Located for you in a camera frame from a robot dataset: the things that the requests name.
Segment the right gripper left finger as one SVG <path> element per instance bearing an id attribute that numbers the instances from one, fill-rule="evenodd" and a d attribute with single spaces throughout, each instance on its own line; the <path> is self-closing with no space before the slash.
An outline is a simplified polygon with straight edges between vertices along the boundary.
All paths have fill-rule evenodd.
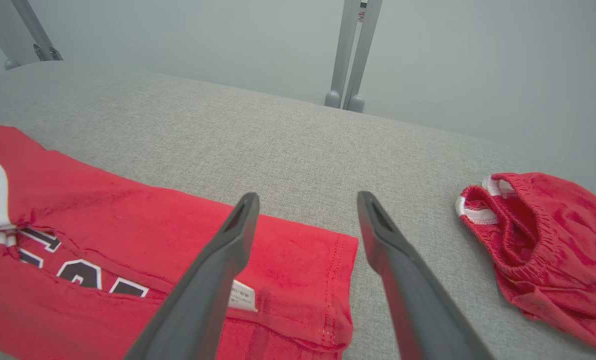
<path id="1" fill-rule="evenodd" d="M 259 196 L 244 194 L 133 343 L 127 360 L 215 359 L 232 284 L 249 262 L 259 213 Z"/>

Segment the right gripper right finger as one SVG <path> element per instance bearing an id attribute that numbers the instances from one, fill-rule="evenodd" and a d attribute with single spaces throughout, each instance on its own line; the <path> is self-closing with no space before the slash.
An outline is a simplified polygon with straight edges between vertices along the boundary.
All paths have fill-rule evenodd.
<path id="1" fill-rule="evenodd" d="M 380 276 L 403 360 L 491 360 L 492 353 L 369 191 L 357 194 L 366 259 Z"/>

